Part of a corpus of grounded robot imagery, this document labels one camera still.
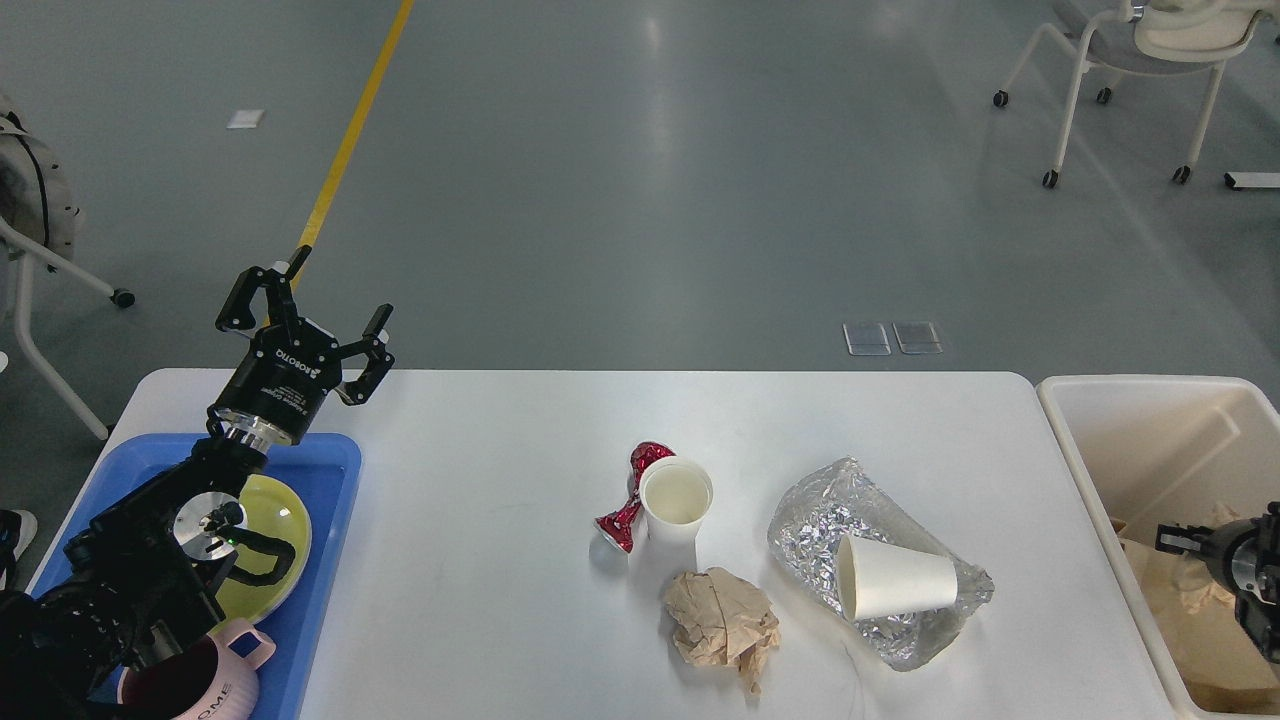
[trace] plastic bag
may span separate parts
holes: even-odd
[[[844,457],[792,486],[768,530],[773,557],[842,620],[835,557],[846,534],[950,557],[956,568],[954,606],[850,623],[895,670],[914,670],[942,652],[996,592],[986,570],[956,557],[876,487],[856,460]]]

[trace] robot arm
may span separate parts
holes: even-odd
[[[1217,529],[1160,525],[1156,550],[1204,561],[1213,579],[1235,593],[1235,620],[1258,652],[1280,664],[1280,502]]]
[[[292,546],[243,527],[237,498],[248,475],[264,468],[271,445],[302,439],[330,391],[362,404],[394,363],[383,331],[390,305],[346,346],[297,314],[289,281],[310,250],[244,270],[218,315],[219,329],[244,333],[256,325],[250,304],[266,290],[270,319],[209,407],[210,437],[72,538],[65,582],[40,598],[0,593],[0,719],[137,716],[84,698],[116,666],[161,662],[220,623],[215,594],[228,578],[265,584],[288,570]],[[343,382],[342,360],[356,355],[366,368]],[[238,544],[275,555],[273,571],[237,569]]]

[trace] white plastic bin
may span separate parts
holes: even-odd
[[[1192,701],[1110,521],[1128,523],[1123,538],[1153,544],[1156,525],[1204,524],[1216,501],[1254,516],[1280,500],[1280,415],[1266,396],[1235,378],[1170,375],[1057,377],[1038,392],[1174,708],[1220,720],[1280,715]]]

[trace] chair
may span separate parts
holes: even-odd
[[[1075,72],[1066,96],[1062,131],[1059,135],[1053,167],[1044,173],[1041,184],[1057,186],[1066,158],[1066,141],[1071,135],[1076,97],[1084,73],[1093,68],[1107,70],[1097,101],[1106,105],[1125,74],[1179,76],[1201,70],[1210,72],[1208,88],[1201,106],[1199,120],[1192,137],[1187,161],[1174,172],[1172,181],[1185,184],[1199,159],[1204,131],[1213,111],[1213,100],[1222,82],[1226,60],[1244,51],[1253,29],[1272,6],[1272,0],[1152,0],[1149,5],[1135,6],[1140,0],[1108,1],[1096,12],[1079,3],[1059,1],[1053,12],[1066,26],[1066,31],[1052,23],[1042,24],[1032,35],[1014,70],[1001,90],[992,97],[996,108],[1009,105],[1009,88],[1021,72],[1041,38],[1048,37],[1055,45],[1075,59]]]
[[[99,439],[106,439],[106,425],[49,364],[31,337],[32,296],[38,266],[65,272],[119,307],[133,305],[133,293],[128,290],[111,287],[70,261],[78,214],[56,158],[23,129],[17,110],[0,94],[0,245],[5,246],[8,259],[17,265],[10,273],[14,279],[12,301],[5,293],[5,314],[13,311],[18,347],[27,360],[90,432]],[[41,237],[44,242],[29,236]]]

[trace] gray floor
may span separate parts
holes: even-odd
[[[0,87],[77,183],[78,260],[138,296],[41,282],[37,341],[104,418],[150,370],[238,361],[212,316],[297,242],[396,9],[6,4]],[[1089,77],[1048,192],[1068,60],[1044,47],[989,99],[1050,17],[421,0],[300,307],[346,338],[393,302],[404,368],[1178,373],[1280,398],[1280,192],[1221,182],[1280,170],[1276,27],[1229,65],[1188,186],[1167,178],[1206,77],[1106,108]],[[239,108],[262,127],[223,129]],[[852,320],[932,320],[945,352],[851,357]],[[99,445],[0,350],[0,506],[44,523],[29,574]]]

